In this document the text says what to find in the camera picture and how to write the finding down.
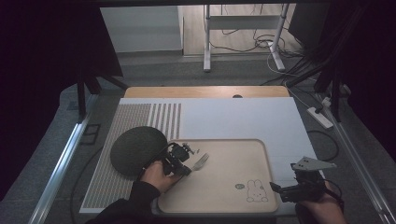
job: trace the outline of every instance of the cartoon bear drawing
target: cartoon bear drawing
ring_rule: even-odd
[[[267,193],[260,180],[249,180],[247,182],[247,201],[250,203],[268,202]]]

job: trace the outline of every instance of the fork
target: fork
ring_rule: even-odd
[[[209,155],[207,153],[205,153],[205,155],[202,156],[201,159],[199,159],[194,164],[194,166],[192,166],[191,170],[192,171],[197,171],[197,170],[201,169],[204,166],[204,164],[205,164],[205,162],[207,161],[208,158],[209,158]]]

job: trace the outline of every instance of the black sleeve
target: black sleeve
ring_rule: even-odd
[[[86,224],[149,223],[152,219],[150,203],[158,196],[160,192],[154,186],[135,181],[128,201],[118,199]]]

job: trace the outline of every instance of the wooden floor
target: wooden floor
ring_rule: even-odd
[[[285,47],[282,40],[279,40],[279,46],[282,49],[298,50],[300,45],[289,34],[287,28],[295,9],[295,4],[290,4],[287,21],[284,24],[281,37],[285,40]],[[204,54],[205,46],[205,24],[204,24],[204,6],[183,6],[179,7],[184,18],[183,26],[183,49],[184,55],[201,55]],[[282,11],[281,4],[255,4],[255,5],[212,5],[210,7],[210,15],[280,15]],[[257,38],[261,35],[261,39],[273,39],[271,35],[275,34],[275,30],[238,30],[232,34],[228,30],[213,30],[210,33],[210,42],[213,46],[224,47],[228,49],[213,48],[212,54],[230,54],[230,53],[265,53],[269,49],[265,44],[262,48],[255,48],[256,44],[253,37]],[[247,50],[246,52],[237,52],[229,49]]]

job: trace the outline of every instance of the white desk leg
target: white desk leg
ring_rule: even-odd
[[[210,5],[205,6],[205,50],[204,50],[204,72],[210,72]]]
[[[277,51],[277,44],[279,43],[280,34],[282,34],[283,25],[285,24],[286,14],[288,13],[288,9],[289,9],[289,4],[283,5],[283,10],[280,15],[279,23],[276,28],[276,35],[274,37],[274,42],[270,47],[271,53],[276,63],[277,70],[279,70],[280,72],[285,71],[285,65],[283,65],[282,60],[279,57],[279,52]]]

